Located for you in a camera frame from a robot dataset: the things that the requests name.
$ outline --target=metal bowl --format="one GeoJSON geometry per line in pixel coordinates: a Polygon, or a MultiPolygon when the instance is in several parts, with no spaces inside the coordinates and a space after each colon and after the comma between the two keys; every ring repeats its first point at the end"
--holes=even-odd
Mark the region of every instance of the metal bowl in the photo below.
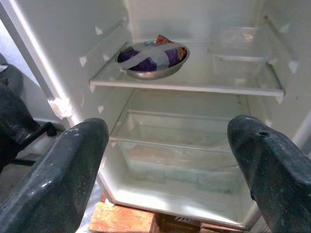
{"type": "Polygon", "coordinates": [[[164,70],[155,70],[155,71],[135,71],[130,69],[124,69],[124,71],[127,73],[128,76],[135,78],[135,79],[141,79],[141,80],[155,80],[155,79],[162,79],[165,77],[168,77],[177,71],[180,70],[180,68],[183,66],[183,64],[187,61],[187,59],[190,56],[190,51],[186,46],[183,46],[186,49],[187,55],[186,57],[175,66],[169,67],[164,70]]]}

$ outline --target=open refrigerator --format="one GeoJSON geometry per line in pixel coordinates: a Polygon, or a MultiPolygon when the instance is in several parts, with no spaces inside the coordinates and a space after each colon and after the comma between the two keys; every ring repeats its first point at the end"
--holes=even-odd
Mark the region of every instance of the open refrigerator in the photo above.
{"type": "Polygon", "coordinates": [[[308,0],[0,0],[0,16],[69,128],[106,121],[97,181],[112,203],[250,230],[260,217],[226,136],[249,114],[311,146],[308,0]],[[174,75],[142,81],[120,49],[186,45],[174,75]]]}

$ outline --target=plastic container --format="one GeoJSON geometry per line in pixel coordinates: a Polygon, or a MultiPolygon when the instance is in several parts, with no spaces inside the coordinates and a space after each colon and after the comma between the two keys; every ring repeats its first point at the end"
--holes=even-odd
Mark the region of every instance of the plastic container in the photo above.
{"type": "Polygon", "coordinates": [[[190,150],[163,145],[118,141],[135,180],[186,182],[195,189],[232,193],[242,180],[241,170],[230,153],[190,150]]]}
{"type": "Polygon", "coordinates": [[[252,27],[220,28],[211,38],[215,75],[250,78],[257,75],[269,60],[269,43],[260,29],[252,27]]]}

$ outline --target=purple bag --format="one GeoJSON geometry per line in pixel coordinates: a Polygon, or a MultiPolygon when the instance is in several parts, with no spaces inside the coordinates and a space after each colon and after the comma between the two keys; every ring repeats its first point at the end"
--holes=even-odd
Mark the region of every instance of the purple bag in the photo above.
{"type": "Polygon", "coordinates": [[[122,50],[117,62],[123,69],[148,72],[175,66],[186,56],[187,51],[181,44],[159,44],[150,41],[134,44],[122,50]]]}

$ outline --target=crisper drawer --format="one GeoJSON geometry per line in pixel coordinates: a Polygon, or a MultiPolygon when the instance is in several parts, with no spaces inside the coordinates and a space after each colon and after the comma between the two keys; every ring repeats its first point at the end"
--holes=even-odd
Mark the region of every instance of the crisper drawer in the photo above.
{"type": "Polygon", "coordinates": [[[231,153],[122,141],[115,150],[124,157],[129,175],[139,181],[179,181],[199,190],[232,193],[242,180],[231,153]]]}

